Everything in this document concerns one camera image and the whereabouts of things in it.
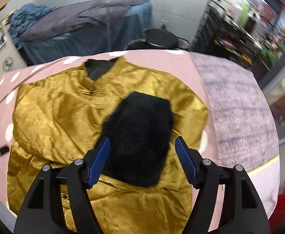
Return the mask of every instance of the blue gripper pad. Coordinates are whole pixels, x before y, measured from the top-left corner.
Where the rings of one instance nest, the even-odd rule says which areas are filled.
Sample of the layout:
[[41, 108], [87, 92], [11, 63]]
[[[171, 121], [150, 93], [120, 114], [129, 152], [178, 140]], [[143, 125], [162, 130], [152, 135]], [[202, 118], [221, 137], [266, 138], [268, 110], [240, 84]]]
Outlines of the blue gripper pad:
[[110, 149], [111, 149], [110, 140], [109, 138], [106, 138], [100, 150], [98, 151], [95, 160], [93, 161], [92, 165], [89, 167], [86, 189], [91, 189], [93, 185], [97, 184], [99, 176], [102, 173], [103, 167], [109, 156]]
[[182, 165], [186, 178], [189, 184], [192, 184], [194, 187], [198, 185], [197, 179], [197, 168], [193, 163], [191, 157], [187, 152], [187, 146], [184, 145], [182, 140], [177, 137], [175, 140], [175, 151], [178, 156], [178, 159]]

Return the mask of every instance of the blue bedspread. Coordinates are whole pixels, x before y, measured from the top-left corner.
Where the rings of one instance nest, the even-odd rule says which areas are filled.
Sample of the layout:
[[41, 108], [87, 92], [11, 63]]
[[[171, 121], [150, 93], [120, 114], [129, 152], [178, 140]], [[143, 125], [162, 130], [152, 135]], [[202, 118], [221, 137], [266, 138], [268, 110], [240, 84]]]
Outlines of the blue bedspread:
[[18, 49], [21, 47], [19, 36], [52, 10], [53, 7], [27, 3], [12, 15], [9, 34]]
[[145, 38], [144, 30], [151, 27], [151, 20], [151, 2], [131, 6], [125, 16], [111, 27], [111, 49], [107, 28], [93, 25], [47, 40], [23, 41], [21, 44], [34, 64], [51, 62], [65, 56], [121, 51], [130, 41]]

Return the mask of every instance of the bed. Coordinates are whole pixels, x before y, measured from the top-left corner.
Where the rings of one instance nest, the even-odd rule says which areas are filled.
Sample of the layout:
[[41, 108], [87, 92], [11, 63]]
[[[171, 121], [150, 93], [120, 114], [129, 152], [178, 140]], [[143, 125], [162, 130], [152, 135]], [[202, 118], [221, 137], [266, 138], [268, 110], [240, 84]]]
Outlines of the bed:
[[[276, 206], [279, 189], [279, 148], [275, 123], [252, 73], [223, 58], [180, 50], [119, 51], [86, 57], [63, 57], [6, 73], [0, 76], [0, 147], [12, 143], [12, 111], [20, 83], [35, 82], [77, 67], [89, 58], [108, 60], [121, 55], [133, 64], [173, 74], [206, 104], [211, 114], [202, 131], [199, 152], [203, 158], [209, 158], [217, 165], [243, 165], [269, 218]], [[9, 154], [0, 159], [0, 202], [9, 210], [8, 160]], [[224, 187], [219, 186], [210, 230], [218, 226], [223, 194]], [[193, 190], [192, 206], [197, 195], [198, 191]]]
[[152, 4], [148, 0], [72, 4], [38, 20], [19, 36], [18, 46], [35, 65], [65, 56], [121, 51], [132, 40], [145, 39], [151, 20]]

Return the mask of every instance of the gray blanket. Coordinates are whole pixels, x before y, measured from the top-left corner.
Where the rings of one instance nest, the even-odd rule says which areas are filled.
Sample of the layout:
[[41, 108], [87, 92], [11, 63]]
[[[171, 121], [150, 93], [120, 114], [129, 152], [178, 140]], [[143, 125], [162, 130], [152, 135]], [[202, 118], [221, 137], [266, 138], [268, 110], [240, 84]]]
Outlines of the gray blanket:
[[274, 118], [253, 74], [224, 58], [190, 58], [207, 88], [221, 165], [251, 171], [277, 156]]
[[53, 10], [27, 29], [20, 36], [22, 41], [45, 40], [60, 34], [84, 28], [85, 26], [106, 27], [114, 25], [131, 6], [148, 2], [148, 0], [95, 0], [60, 7]]

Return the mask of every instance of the white polka dot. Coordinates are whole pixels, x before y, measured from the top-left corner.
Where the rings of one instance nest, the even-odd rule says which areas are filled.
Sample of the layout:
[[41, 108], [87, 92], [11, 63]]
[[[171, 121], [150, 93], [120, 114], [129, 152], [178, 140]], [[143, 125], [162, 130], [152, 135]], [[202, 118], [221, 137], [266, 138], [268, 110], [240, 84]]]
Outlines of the white polka dot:
[[171, 53], [171, 54], [177, 54], [177, 55], [181, 55], [184, 53], [183, 50], [166, 50], [166, 51]]
[[3, 84], [3, 82], [4, 82], [4, 77], [2, 78], [2, 80], [0, 81], [0, 85], [2, 85]]
[[5, 138], [7, 142], [10, 142], [12, 139], [12, 132], [13, 132], [13, 124], [9, 124], [7, 129], [6, 129], [6, 133], [5, 133]]
[[19, 76], [19, 74], [20, 74], [20, 71], [17, 72], [17, 73], [12, 77], [12, 79], [10, 80], [10, 82], [13, 82], [14, 80], [16, 80], [17, 77]]
[[67, 58], [63, 63], [64, 64], [73, 63], [76, 60], [78, 60], [79, 58], [80, 58], [79, 56], [72, 56], [72, 57]]
[[201, 134], [201, 140], [200, 140], [200, 145], [199, 145], [199, 153], [201, 154], [205, 149], [207, 148], [208, 145], [208, 135], [206, 132], [203, 130]]
[[16, 215], [14, 212], [12, 212], [12, 211], [10, 210], [8, 201], [6, 201], [6, 207], [7, 207], [7, 209], [10, 211], [10, 213], [11, 213], [15, 218], [17, 218], [17, 215]]
[[6, 105], [8, 105], [8, 104], [11, 102], [11, 100], [13, 99], [14, 92], [15, 92], [15, 91], [12, 91], [12, 92], [6, 97]]
[[118, 57], [118, 56], [122, 56], [122, 55], [125, 55], [127, 51], [115, 51], [115, 52], [110, 52], [108, 53], [110, 56], [115, 56], [115, 57]]
[[36, 66], [30, 74], [34, 73], [36, 70], [39, 70], [41, 67], [43, 66], [43, 64]]

